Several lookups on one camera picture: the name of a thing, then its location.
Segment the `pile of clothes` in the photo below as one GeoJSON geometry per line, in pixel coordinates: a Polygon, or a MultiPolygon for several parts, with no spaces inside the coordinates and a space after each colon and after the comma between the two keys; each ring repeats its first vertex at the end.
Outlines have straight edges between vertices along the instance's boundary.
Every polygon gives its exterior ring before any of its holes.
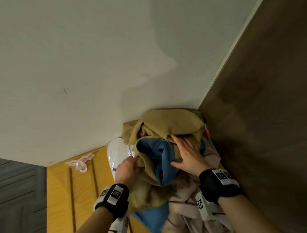
{"type": "Polygon", "coordinates": [[[129,195],[133,215],[152,233],[229,231],[224,215],[220,221],[201,219],[195,199],[200,192],[199,178],[170,165],[172,161],[182,161],[171,134],[197,145],[211,166],[218,168],[220,164],[204,119],[196,110],[151,110],[139,120],[124,123],[122,138],[125,144],[133,145],[132,150],[139,156],[136,167],[142,168],[129,195]]]}

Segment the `pink fabric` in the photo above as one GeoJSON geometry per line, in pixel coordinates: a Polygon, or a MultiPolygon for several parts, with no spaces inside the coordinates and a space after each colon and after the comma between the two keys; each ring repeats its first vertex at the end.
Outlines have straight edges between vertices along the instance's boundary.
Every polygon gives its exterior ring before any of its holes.
{"type": "MultiPolygon", "coordinates": [[[[216,150],[210,147],[210,143],[203,137],[206,150],[205,160],[213,167],[218,168],[220,156],[216,150]]],[[[169,200],[169,217],[162,233],[183,232],[187,226],[190,232],[194,233],[222,233],[231,229],[228,218],[221,215],[218,221],[204,222],[201,219],[195,195],[200,192],[199,178],[188,176],[182,172],[176,177],[176,193],[169,200]]]]}

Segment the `wrist strap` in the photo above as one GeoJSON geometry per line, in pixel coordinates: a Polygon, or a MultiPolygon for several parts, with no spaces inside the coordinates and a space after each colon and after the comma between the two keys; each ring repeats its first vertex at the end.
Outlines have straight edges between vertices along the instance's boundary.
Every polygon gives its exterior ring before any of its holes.
{"type": "Polygon", "coordinates": [[[94,211],[105,207],[113,214],[113,221],[122,218],[128,210],[129,189],[124,184],[105,187],[94,204],[94,211]]]}
{"type": "Polygon", "coordinates": [[[219,197],[234,197],[243,194],[239,183],[224,169],[208,169],[199,175],[200,189],[208,202],[219,204],[219,197]]]}

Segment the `gray wooden floor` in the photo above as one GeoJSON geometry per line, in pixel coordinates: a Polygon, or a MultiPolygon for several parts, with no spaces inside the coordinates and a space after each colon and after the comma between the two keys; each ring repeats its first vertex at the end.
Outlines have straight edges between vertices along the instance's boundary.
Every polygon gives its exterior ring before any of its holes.
{"type": "Polygon", "coordinates": [[[46,168],[0,159],[0,232],[45,233],[46,168]]]}

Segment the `wooden cabinet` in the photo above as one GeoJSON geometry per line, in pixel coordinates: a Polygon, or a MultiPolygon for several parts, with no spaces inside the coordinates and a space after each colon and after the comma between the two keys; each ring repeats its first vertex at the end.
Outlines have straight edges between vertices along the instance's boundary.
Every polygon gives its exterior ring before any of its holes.
{"type": "MultiPolygon", "coordinates": [[[[64,164],[66,161],[48,167],[47,233],[75,232],[92,214],[98,193],[105,186],[114,184],[107,147],[91,152],[95,156],[86,162],[88,170],[85,173],[64,164]]],[[[78,159],[88,153],[72,159],[78,159]]],[[[130,221],[133,232],[149,233],[134,217],[131,216],[130,221]]]]}

